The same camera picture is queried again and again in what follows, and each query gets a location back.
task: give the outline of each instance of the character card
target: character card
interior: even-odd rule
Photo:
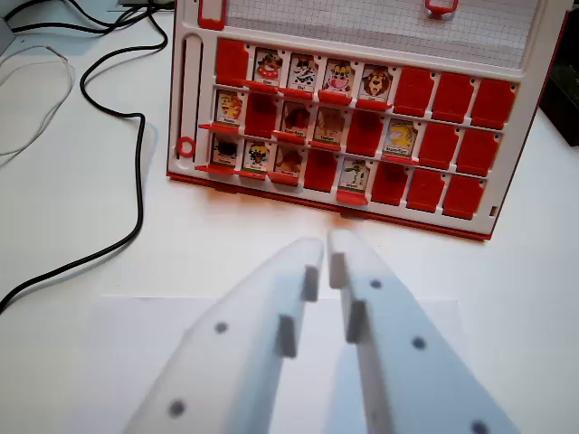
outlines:
[[[308,133],[309,111],[304,104],[286,102],[283,105],[281,131],[305,137]]]
[[[289,61],[288,88],[314,92],[316,78],[318,77],[318,64],[313,56],[293,54]]]
[[[316,117],[314,140],[339,144],[345,121],[341,110],[320,107]]]
[[[392,76],[384,66],[366,65],[362,74],[359,99],[386,102],[392,85]]]
[[[243,154],[243,170],[264,174],[268,171],[270,162],[271,144],[255,140],[245,140]]]
[[[264,48],[256,49],[253,81],[269,84],[270,86],[279,86],[282,64],[283,59],[278,56],[277,51]]]
[[[390,119],[384,152],[398,156],[409,156],[413,152],[414,142],[418,131],[414,129],[414,123],[409,120]]]
[[[235,167],[237,159],[237,142],[232,137],[214,135],[211,162],[214,165]]]
[[[338,187],[354,192],[364,192],[370,176],[370,162],[344,158]]]
[[[350,95],[354,82],[354,70],[349,61],[327,61],[326,75],[324,76],[323,90]]]
[[[215,106],[215,121],[226,124],[240,125],[242,114],[242,100],[236,92],[226,90],[217,91],[217,105]]]
[[[303,149],[298,150],[294,147],[278,146],[274,172],[291,175],[296,178],[299,177],[303,153]]]

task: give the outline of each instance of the electrical wire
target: electrical wire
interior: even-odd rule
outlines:
[[[31,138],[29,138],[26,143],[24,143],[22,146],[17,147],[16,149],[13,149],[11,151],[0,152],[0,156],[9,156],[11,154],[18,155],[22,151],[24,151],[28,146],[30,146],[32,143],[34,143],[34,141],[38,137],[40,137],[40,135],[44,132],[44,130],[50,125],[52,118],[54,118],[54,115],[56,114],[58,109],[61,107],[62,103],[69,97],[69,95],[71,95],[72,88],[74,87],[74,67],[69,64],[69,61],[66,59],[66,57],[64,57],[62,54],[60,54],[59,52],[54,50],[53,47],[50,47],[48,45],[33,45],[32,47],[24,48],[22,50],[14,52],[0,61],[0,68],[2,68],[2,65],[8,59],[14,57],[15,55],[20,54],[21,52],[27,52],[27,51],[35,49],[35,48],[44,48],[44,49],[48,50],[49,52],[54,53],[56,56],[59,57],[59,59],[62,62],[62,65],[64,65],[64,68],[66,69],[66,73],[68,75],[68,79],[69,79],[68,80],[68,88],[67,88],[66,92],[64,92],[64,95],[62,96],[62,98],[59,99],[58,102],[56,102],[56,104],[54,104],[48,110],[46,115],[44,115],[43,120],[40,123],[40,126],[38,127],[38,129],[36,129],[33,136]],[[25,68],[27,66],[31,66],[32,64],[29,63],[29,64],[20,66],[20,67],[16,68],[15,70],[11,71],[3,80],[0,81],[0,87],[2,87],[2,85],[5,84],[10,79],[10,77],[12,77],[14,75],[15,72],[17,72],[17,71],[19,71],[22,68]]]
[[[135,224],[135,227],[122,240],[119,240],[119,241],[115,242],[114,244],[111,244],[102,250],[99,250],[95,253],[92,253],[89,256],[86,256],[84,258],[76,259],[73,262],[70,262],[66,265],[63,265],[57,269],[53,269],[52,271],[49,271],[49,272],[44,273],[44,274],[37,276],[35,278],[31,278],[29,280],[26,280],[24,283],[21,283],[16,288],[11,290],[2,300],[0,300],[0,315],[3,312],[5,312],[5,310],[8,308],[8,306],[11,305],[11,302],[14,300],[14,298],[16,296],[18,296],[20,293],[22,293],[28,287],[35,285],[37,283],[40,283],[42,281],[45,281],[49,278],[53,278],[55,276],[58,276],[58,275],[66,272],[70,269],[74,269],[74,268],[79,267],[81,265],[84,265],[88,262],[91,262],[95,259],[101,258],[101,257],[111,253],[112,251],[117,250],[120,247],[129,244],[138,236],[141,228],[143,227],[143,220],[144,220],[145,211],[144,211],[144,206],[143,206],[143,189],[142,189],[142,184],[141,184],[140,159],[141,159],[141,148],[142,148],[142,144],[143,144],[143,134],[145,132],[145,124],[146,124],[147,120],[145,118],[145,115],[143,113],[140,113],[140,112],[122,113],[122,112],[116,111],[112,108],[108,108],[108,107],[101,105],[99,102],[97,102],[95,99],[93,99],[89,95],[89,93],[86,91],[86,83],[87,83],[87,79],[89,78],[89,76],[101,64],[103,64],[108,59],[111,59],[112,57],[119,56],[120,54],[124,54],[127,52],[138,52],[138,51],[158,52],[158,51],[163,50],[168,45],[168,37],[167,37],[166,33],[163,31],[163,29],[155,21],[155,18],[153,17],[153,13],[156,12],[157,10],[161,10],[161,9],[165,9],[165,10],[174,9],[175,3],[172,2],[172,3],[166,4],[166,5],[156,5],[153,3],[153,0],[147,0],[147,1],[148,1],[147,18],[153,24],[155,29],[161,34],[161,36],[163,37],[163,41],[158,43],[158,44],[155,44],[155,45],[139,45],[136,47],[121,48],[121,49],[116,50],[114,52],[110,52],[108,54],[105,54],[103,57],[101,57],[100,59],[95,61],[84,72],[84,74],[82,74],[81,82],[80,82],[82,95],[96,109],[98,109],[104,113],[107,113],[115,118],[122,118],[122,119],[137,118],[138,119],[138,133],[137,133],[137,143],[135,146],[135,162],[134,162],[135,163],[135,184],[136,184],[136,194],[137,194],[137,222]]]

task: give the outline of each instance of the grid paper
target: grid paper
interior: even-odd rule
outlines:
[[[227,25],[519,69],[538,0],[228,0]],[[448,6],[451,0],[432,0]]]

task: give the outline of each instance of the upright red flap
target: upright red flap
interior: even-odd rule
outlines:
[[[215,59],[215,76],[219,84],[243,86],[250,54],[241,41],[219,38]]]
[[[407,180],[408,175],[403,165],[380,163],[372,187],[372,202],[398,206]]]
[[[456,158],[457,171],[478,176],[488,175],[497,149],[498,142],[493,133],[467,129]]]
[[[329,193],[336,177],[336,169],[337,159],[335,154],[311,149],[308,154],[304,187]]]
[[[477,178],[454,175],[444,197],[443,214],[460,219],[472,220],[479,208],[484,188]]]
[[[245,134],[271,138],[277,113],[278,109],[271,95],[250,93],[245,114]]]
[[[515,103],[515,86],[506,81],[484,79],[472,107],[472,125],[503,129]]]
[[[380,144],[383,127],[378,113],[354,110],[347,135],[346,152],[359,156],[374,156]]]
[[[396,91],[394,113],[423,118],[431,100],[433,86],[430,71],[404,68]]]
[[[432,104],[432,118],[461,124],[469,109],[473,91],[470,77],[443,73]]]
[[[448,170],[459,135],[456,128],[444,124],[428,124],[420,148],[421,165]]]
[[[435,212],[441,199],[444,181],[442,174],[430,170],[416,169],[406,198],[408,208],[414,210]]]

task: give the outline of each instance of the white paper sheet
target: white paper sheet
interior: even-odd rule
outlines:
[[[91,319],[66,432],[122,432],[181,334],[213,302],[104,297]],[[457,303],[430,301],[422,307],[464,360]],[[356,348],[344,340],[341,315],[339,300],[308,304],[299,356],[282,368],[270,433],[366,433]]]

